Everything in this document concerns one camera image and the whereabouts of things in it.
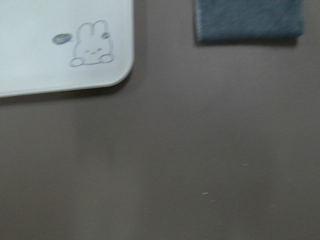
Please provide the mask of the grey folded cloth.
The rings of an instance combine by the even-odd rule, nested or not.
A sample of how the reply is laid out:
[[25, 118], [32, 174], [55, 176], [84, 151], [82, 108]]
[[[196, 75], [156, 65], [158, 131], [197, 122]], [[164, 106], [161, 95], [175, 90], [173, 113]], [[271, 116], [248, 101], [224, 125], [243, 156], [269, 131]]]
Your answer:
[[301, 0], [195, 0], [193, 6], [202, 44], [295, 39], [304, 32]]

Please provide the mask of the cream rabbit tray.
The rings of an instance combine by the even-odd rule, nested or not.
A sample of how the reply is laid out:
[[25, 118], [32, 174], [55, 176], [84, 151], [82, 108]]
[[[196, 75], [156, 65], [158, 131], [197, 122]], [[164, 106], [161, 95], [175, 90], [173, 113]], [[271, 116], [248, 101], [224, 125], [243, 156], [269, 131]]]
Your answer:
[[0, 95], [111, 87], [134, 64], [132, 0], [3, 0]]

